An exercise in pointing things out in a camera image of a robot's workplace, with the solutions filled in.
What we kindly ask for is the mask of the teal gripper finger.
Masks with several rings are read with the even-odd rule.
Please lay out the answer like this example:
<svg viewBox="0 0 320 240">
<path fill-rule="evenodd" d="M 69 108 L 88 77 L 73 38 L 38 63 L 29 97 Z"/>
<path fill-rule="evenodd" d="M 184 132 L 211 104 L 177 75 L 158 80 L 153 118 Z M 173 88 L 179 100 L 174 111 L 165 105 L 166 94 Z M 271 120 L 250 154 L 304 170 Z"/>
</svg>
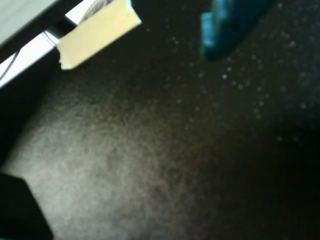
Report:
<svg viewBox="0 0 320 240">
<path fill-rule="evenodd" d="M 200 15 L 200 55 L 206 61 L 227 57 L 273 5 L 272 0 L 212 0 Z"/>
</svg>

